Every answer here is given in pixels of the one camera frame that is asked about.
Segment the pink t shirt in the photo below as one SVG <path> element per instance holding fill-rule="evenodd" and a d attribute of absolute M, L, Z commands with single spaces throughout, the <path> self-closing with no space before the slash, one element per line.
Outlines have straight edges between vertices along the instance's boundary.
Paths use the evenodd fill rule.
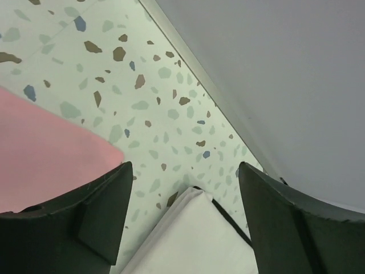
<path fill-rule="evenodd" d="M 1 89 L 1 212 L 20 212 L 117 167 L 106 140 Z"/>

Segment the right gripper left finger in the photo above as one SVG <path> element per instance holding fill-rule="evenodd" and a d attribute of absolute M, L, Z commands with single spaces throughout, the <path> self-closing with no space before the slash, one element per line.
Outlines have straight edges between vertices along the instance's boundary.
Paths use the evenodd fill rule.
<path fill-rule="evenodd" d="M 94 181 L 1 214 L 1 272 L 109 273 L 117 262 L 132 191 L 125 162 Z"/>

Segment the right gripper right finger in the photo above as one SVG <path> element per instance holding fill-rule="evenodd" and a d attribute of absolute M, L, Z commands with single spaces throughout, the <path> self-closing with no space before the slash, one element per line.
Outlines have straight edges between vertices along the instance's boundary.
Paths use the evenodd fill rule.
<path fill-rule="evenodd" d="M 364 273 L 364 214 L 331 205 L 239 165 L 259 273 Z"/>

